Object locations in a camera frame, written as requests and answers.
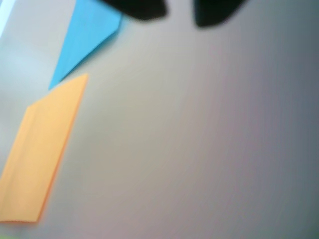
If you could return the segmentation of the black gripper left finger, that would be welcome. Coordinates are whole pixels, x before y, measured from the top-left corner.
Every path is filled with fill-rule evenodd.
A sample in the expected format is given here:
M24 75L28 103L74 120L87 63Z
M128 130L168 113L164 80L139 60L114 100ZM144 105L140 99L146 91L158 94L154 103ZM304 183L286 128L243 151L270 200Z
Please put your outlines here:
M104 0L104 2L137 20L152 20L167 14L164 0Z

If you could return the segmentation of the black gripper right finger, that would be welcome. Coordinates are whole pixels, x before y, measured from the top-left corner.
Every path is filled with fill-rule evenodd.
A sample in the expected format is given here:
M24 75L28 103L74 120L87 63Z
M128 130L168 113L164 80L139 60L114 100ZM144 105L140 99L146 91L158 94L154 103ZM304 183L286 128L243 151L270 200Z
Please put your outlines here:
M194 19L198 27L217 26L226 22L245 0L194 0Z

